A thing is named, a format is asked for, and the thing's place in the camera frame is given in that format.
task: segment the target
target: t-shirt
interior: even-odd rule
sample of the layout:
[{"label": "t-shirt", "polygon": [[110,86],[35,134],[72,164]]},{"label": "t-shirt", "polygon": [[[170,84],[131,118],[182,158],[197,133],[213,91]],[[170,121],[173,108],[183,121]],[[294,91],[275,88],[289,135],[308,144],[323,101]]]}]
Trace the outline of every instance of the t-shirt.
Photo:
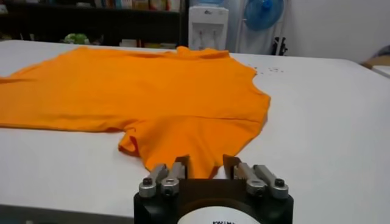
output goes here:
[{"label": "t-shirt", "polygon": [[190,176],[208,178],[264,124],[254,75],[227,51],[80,47],[0,78],[0,127],[124,131],[119,149],[147,169],[189,155]]}]

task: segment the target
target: white table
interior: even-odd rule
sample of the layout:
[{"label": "white table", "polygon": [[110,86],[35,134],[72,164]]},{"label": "white table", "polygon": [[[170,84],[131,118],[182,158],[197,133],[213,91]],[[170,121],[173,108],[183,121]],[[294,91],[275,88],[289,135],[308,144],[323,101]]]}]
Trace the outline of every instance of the white table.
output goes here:
[{"label": "white table", "polygon": [[[75,47],[2,42],[0,74]],[[390,80],[347,60],[232,57],[256,67],[254,84],[272,97],[267,124],[239,157],[286,180],[294,223],[388,223]],[[0,204],[133,217],[147,171],[117,151],[121,137],[0,128]]]},{"label": "white table", "polygon": [[372,70],[378,74],[390,78],[390,66],[375,65]]}]

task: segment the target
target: green object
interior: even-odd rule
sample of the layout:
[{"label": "green object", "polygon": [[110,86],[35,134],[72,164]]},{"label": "green object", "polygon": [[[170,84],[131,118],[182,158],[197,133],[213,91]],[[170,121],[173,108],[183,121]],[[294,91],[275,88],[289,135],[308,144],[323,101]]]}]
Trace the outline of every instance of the green object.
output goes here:
[{"label": "green object", "polygon": [[68,44],[89,44],[90,43],[88,37],[83,33],[70,33],[65,37],[64,42]]}]

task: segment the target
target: t-shirt sleeve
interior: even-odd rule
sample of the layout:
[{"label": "t-shirt sleeve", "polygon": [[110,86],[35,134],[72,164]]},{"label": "t-shirt sleeve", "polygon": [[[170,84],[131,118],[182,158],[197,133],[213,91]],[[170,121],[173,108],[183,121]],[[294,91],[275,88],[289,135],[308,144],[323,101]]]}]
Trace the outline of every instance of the t-shirt sleeve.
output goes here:
[{"label": "t-shirt sleeve", "polygon": [[189,155],[190,177],[209,178],[223,165],[223,154],[236,155],[262,126],[241,119],[166,117],[129,127],[119,148],[138,154],[148,170],[161,163],[170,167],[176,157]]}]

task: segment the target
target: blue fan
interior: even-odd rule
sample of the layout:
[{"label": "blue fan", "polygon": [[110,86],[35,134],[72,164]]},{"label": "blue fan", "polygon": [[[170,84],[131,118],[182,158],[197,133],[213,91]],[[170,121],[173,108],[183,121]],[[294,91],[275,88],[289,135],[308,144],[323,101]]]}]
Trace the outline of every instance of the blue fan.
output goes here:
[{"label": "blue fan", "polygon": [[272,27],[281,17],[283,0],[248,0],[244,18],[246,26],[254,31]]}]

